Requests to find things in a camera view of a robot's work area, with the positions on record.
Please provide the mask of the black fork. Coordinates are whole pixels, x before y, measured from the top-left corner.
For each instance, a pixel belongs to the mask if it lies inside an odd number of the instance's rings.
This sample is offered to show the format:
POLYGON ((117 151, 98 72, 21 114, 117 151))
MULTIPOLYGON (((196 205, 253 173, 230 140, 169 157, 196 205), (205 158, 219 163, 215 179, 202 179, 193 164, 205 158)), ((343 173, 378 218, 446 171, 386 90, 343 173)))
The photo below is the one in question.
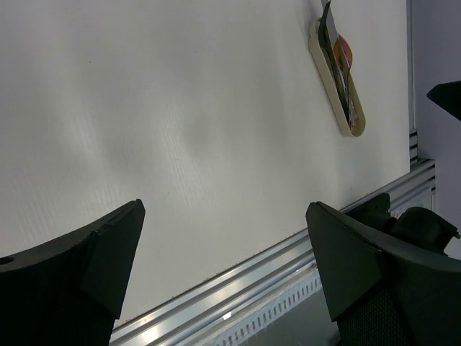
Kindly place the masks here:
POLYGON ((353 102, 349 92, 349 76, 350 76, 350 68, 341 69, 338 66, 338 63, 335 59, 334 54, 330 56, 326 54, 327 60, 330 63, 331 72, 333 74, 334 83, 336 85, 336 90, 338 92, 339 100, 341 106, 343 107, 343 111, 346 117, 346 121, 348 122, 349 127, 355 126, 356 123, 356 115, 354 111, 353 102))

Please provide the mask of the iridescent pink spoon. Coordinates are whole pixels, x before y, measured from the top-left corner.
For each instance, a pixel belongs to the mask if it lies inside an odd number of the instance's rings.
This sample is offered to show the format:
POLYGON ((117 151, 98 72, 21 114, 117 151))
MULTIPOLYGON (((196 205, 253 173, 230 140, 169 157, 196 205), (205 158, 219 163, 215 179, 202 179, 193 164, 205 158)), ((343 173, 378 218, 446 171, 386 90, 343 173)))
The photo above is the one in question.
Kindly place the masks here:
POLYGON ((338 36, 334 44, 334 56, 341 69, 349 68, 352 65, 352 50, 348 42, 341 35, 338 36))

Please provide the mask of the silver table knife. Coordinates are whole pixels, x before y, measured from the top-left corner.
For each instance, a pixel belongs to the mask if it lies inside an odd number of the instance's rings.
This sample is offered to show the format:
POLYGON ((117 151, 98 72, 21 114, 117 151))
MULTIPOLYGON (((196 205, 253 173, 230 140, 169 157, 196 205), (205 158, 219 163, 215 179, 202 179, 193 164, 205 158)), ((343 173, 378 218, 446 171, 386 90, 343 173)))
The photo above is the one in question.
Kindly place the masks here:
POLYGON ((331 11, 331 1, 321 0, 321 4, 323 7, 323 13, 318 27, 318 40, 322 49, 332 56, 339 40, 339 34, 336 30, 334 17, 331 11))

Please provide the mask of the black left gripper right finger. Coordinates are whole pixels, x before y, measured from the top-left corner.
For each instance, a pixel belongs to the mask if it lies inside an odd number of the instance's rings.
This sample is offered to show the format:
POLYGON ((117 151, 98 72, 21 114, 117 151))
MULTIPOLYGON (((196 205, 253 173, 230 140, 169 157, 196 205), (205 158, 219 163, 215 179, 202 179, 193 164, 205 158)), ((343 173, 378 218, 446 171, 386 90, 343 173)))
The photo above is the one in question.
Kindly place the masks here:
POLYGON ((460 261, 445 252, 455 226, 421 207, 394 218, 322 202, 306 221, 342 345, 460 343, 460 261))

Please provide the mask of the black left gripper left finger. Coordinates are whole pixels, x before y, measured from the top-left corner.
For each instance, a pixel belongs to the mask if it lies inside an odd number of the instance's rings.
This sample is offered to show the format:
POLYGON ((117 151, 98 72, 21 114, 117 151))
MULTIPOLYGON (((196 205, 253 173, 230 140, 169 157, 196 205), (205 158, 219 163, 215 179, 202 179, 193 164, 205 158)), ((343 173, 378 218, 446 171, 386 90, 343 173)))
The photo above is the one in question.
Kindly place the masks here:
POLYGON ((100 219, 1 258, 2 345, 108 345, 146 210, 132 200, 100 219))

